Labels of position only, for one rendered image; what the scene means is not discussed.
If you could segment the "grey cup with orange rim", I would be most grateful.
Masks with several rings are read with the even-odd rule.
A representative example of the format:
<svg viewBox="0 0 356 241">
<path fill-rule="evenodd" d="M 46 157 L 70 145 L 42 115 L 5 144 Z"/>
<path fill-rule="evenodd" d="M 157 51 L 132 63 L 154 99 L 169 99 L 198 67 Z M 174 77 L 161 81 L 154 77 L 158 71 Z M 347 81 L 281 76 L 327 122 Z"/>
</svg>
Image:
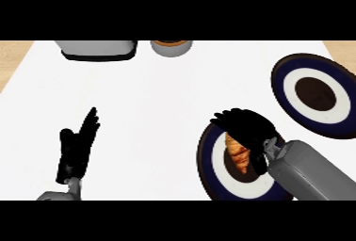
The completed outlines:
<svg viewBox="0 0 356 241">
<path fill-rule="evenodd" d="M 154 51 L 166 57 L 176 57 L 182 56 L 192 47 L 191 40 L 179 40 L 179 41 L 163 41 L 163 40 L 152 40 L 151 45 Z"/>
</svg>

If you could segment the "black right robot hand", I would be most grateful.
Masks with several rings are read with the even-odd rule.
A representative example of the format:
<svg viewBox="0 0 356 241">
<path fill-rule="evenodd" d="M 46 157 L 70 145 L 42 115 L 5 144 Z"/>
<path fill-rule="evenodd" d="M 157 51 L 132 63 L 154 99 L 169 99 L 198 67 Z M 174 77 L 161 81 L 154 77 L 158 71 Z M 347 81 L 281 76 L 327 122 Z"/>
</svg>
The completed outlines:
<svg viewBox="0 0 356 241">
<path fill-rule="evenodd" d="M 268 172 L 265 141 L 279 137 L 272 122 L 248 109 L 232 108 L 214 114 L 210 122 L 217 125 L 250 150 L 250 162 L 254 172 Z"/>
</svg>

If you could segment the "golden brown croissant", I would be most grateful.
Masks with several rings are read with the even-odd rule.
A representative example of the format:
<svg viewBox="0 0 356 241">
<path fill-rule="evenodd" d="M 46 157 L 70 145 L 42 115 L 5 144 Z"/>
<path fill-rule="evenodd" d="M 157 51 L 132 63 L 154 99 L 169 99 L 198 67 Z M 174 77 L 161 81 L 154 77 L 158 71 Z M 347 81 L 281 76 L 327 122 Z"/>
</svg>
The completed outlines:
<svg viewBox="0 0 356 241">
<path fill-rule="evenodd" d="M 231 135 L 226 135 L 226 150 L 237 169 L 241 171 L 242 174 L 247 174 L 250 164 L 250 150 L 231 137 Z"/>
</svg>

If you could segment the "grey appliance with black base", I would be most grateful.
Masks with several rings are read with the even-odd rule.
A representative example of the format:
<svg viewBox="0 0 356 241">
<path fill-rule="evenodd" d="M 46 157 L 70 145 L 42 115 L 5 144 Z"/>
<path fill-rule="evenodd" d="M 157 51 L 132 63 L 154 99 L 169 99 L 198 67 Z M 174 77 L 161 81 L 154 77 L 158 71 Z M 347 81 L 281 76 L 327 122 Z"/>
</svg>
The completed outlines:
<svg viewBox="0 0 356 241">
<path fill-rule="evenodd" d="M 107 62 L 135 57 L 136 40 L 56 40 L 61 53 L 68 60 Z"/>
</svg>

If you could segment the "navy and white plate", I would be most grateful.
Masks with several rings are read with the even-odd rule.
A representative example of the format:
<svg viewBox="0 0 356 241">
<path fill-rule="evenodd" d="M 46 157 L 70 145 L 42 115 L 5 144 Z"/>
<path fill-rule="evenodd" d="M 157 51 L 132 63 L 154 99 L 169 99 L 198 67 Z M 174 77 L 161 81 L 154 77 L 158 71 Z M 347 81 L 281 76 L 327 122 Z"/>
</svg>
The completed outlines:
<svg viewBox="0 0 356 241">
<path fill-rule="evenodd" d="M 356 75 L 313 54 L 282 57 L 272 71 L 273 96 L 294 121 L 313 133 L 356 138 Z"/>
<path fill-rule="evenodd" d="M 237 168 L 226 148 L 226 132 L 210 124 L 200 140 L 198 172 L 213 201 L 291 201 L 294 196 L 281 187 L 269 173 L 259 175 Z"/>
</svg>

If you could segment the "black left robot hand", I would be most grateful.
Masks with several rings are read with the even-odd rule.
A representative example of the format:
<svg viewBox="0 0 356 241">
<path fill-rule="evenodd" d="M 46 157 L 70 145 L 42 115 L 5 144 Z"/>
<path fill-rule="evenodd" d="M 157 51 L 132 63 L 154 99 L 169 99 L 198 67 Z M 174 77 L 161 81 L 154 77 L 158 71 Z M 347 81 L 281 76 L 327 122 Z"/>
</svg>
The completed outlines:
<svg viewBox="0 0 356 241">
<path fill-rule="evenodd" d="M 78 133 L 65 128 L 59 131 L 61 158 L 56 182 L 67 184 L 71 178 L 84 177 L 90 149 L 101 127 L 98 109 L 92 108 Z"/>
</svg>

